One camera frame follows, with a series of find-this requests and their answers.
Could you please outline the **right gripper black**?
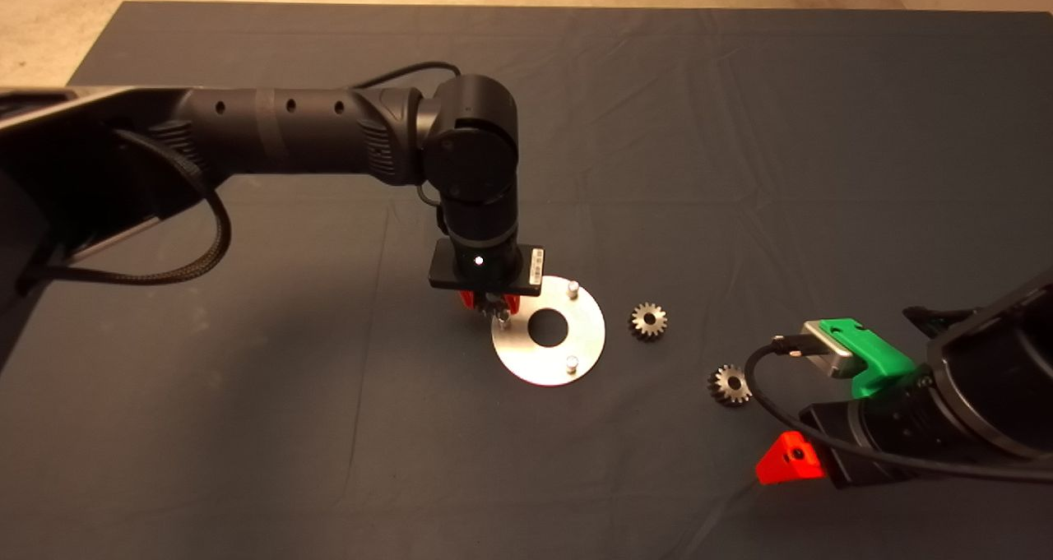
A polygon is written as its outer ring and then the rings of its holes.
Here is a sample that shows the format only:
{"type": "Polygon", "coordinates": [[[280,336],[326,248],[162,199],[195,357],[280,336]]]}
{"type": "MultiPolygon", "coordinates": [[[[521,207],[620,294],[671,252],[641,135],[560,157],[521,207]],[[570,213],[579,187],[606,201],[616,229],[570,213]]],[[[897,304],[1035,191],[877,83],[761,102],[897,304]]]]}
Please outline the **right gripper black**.
{"type": "MultiPolygon", "coordinates": [[[[900,377],[872,396],[812,404],[800,421],[823,435],[885,454],[952,462],[953,425],[936,402],[932,376],[900,377]]],[[[823,445],[813,448],[798,431],[780,433],[755,466],[760,484],[828,478],[835,488],[868,488],[912,480],[917,471],[899,469],[823,445]]]]}

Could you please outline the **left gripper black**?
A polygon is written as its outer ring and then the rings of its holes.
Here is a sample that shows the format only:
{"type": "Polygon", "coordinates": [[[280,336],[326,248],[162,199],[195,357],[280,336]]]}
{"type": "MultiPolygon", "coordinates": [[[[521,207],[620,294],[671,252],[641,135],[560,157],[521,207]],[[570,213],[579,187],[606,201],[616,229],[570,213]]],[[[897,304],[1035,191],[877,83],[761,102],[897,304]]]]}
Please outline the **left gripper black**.
{"type": "Polygon", "coordinates": [[[545,249],[538,245],[508,241],[496,248],[476,249],[441,238],[429,267],[429,285],[459,291],[460,301],[470,311],[479,304],[476,293],[504,294],[506,309],[517,314],[520,295],[541,293],[543,267],[545,249]]]}

